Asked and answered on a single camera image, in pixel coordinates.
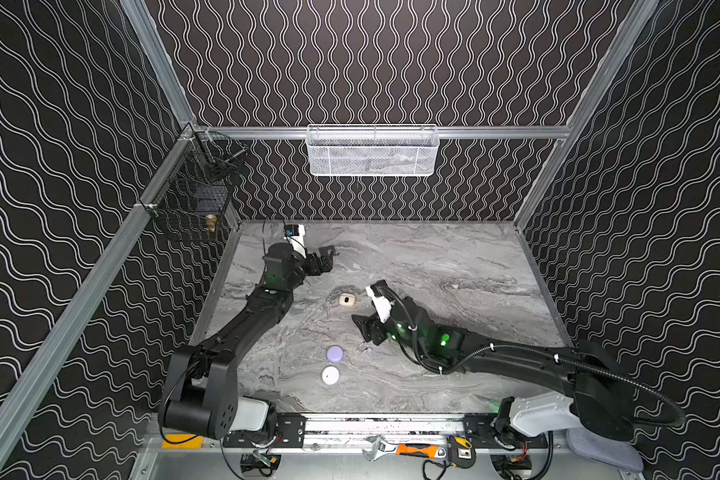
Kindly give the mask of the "beige earbud charging case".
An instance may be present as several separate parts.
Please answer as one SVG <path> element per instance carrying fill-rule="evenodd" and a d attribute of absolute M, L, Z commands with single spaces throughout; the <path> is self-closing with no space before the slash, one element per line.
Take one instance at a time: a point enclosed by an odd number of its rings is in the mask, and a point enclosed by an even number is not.
<path fill-rule="evenodd" d="M 352 308 L 357 303 L 357 297 L 349 292 L 341 293 L 338 297 L 338 304 L 343 308 Z"/>

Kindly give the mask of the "purple earbud case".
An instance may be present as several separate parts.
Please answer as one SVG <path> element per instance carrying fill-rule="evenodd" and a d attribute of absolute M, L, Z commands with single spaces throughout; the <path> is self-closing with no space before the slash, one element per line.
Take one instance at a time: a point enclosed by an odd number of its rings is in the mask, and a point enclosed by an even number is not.
<path fill-rule="evenodd" d="M 326 358 L 331 363 L 340 363 L 343 361 L 345 352 L 342 347 L 332 345 L 326 350 Z"/>

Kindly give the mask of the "white round earbud case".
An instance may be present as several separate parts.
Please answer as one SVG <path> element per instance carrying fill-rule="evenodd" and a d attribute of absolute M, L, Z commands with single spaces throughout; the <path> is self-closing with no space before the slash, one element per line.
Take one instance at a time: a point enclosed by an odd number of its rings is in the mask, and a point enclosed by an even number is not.
<path fill-rule="evenodd" d="M 326 385 L 335 385 L 340 379 L 340 371 L 334 365 L 326 366 L 321 372 L 321 380 Z"/>

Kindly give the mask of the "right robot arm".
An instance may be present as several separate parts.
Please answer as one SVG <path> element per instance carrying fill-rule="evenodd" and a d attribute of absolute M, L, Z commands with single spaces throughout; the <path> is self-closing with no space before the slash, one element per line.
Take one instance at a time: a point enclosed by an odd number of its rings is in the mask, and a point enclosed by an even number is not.
<path fill-rule="evenodd" d="M 630 376 L 598 345 L 541 347 L 497 340 L 438 324 L 412 298 L 389 289 L 371 290 L 370 296 L 374 313 L 351 317 L 365 341 L 376 346 L 393 341 L 408 360 L 437 375 L 488 373 L 550 390 L 550 399 L 502 401 L 496 428 L 515 437 L 583 427 L 629 441 L 638 426 L 679 428 L 686 421 L 674 400 Z"/>

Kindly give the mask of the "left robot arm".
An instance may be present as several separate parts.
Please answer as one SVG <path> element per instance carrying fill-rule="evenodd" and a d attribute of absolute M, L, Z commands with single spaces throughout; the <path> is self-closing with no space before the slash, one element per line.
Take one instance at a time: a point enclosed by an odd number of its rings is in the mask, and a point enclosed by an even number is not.
<path fill-rule="evenodd" d="M 286 315 L 294 291 L 308 276 L 333 269 L 334 246 L 299 253 L 289 243 L 271 245 L 264 270 L 246 304 L 225 326 L 171 356 L 158 412 L 161 428 L 213 440 L 250 432 L 255 443 L 276 439 L 277 411 L 271 403 L 239 394 L 238 367 L 256 342 Z"/>

